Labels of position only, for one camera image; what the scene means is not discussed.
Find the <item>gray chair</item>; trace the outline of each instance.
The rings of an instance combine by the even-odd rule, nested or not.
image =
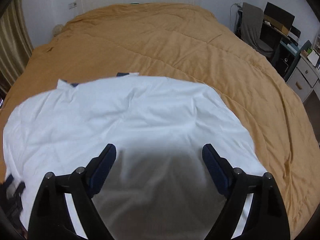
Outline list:
[[[274,53],[273,49],[260,40],[263,10],[244,2],[242,11],[241,39],[266,58],[271,58]]]

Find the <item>white sheet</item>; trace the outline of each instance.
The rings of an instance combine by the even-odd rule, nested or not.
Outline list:
[[[249,132],[205,84],[124,76],[73,88],[59,81],[16,107],[4,129],[6,165],[26,184],[26,228],[43,176],[86,166],[108,143],[117,158],[93,202],[115,239],[204,239],[225,203],[202,161],[207,143],[233,167],[266,172]],[[249,197],[234,236],[250,205]]]

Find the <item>mustard yellow comforter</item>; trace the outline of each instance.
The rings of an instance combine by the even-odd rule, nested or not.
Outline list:
[[[0,112],[1,131],[15,106],[54,89],[59,78],[87,82],[118,72],[212,86],[275,176],[292,238],[302,230],[320,202],[320,150],[304,107],[266,58],[200,7],[113,5],[76,17],[34,50]]]

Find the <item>drawer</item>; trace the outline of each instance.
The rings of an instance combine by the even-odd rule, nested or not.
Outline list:
[[[317,83],[313,89],[315,90],[318,98],[320,99],[320,82],[319,82],[319,80],[317,81]]]
[[[312,90],[312,87],[303,77],[299,69],[295,69],[287,84],[304,101]]]
[[[306,78],[306,80],[309,82],[310,86],[313,87],[317,80],[318,76],[314,71],[311,69],[311,67],[304,61],[303,58],[301,58],[298,62],[297,68],[300,69],[302,75]]]

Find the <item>wall outlet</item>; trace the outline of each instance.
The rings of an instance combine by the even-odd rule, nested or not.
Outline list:
[[[72,3],[69,3],[69,4],[68,4],[69,10],[72,9],[72,8],[74,8],[74,7],[76,7],[76,6],[77,6],[77,2],[72,2]]]

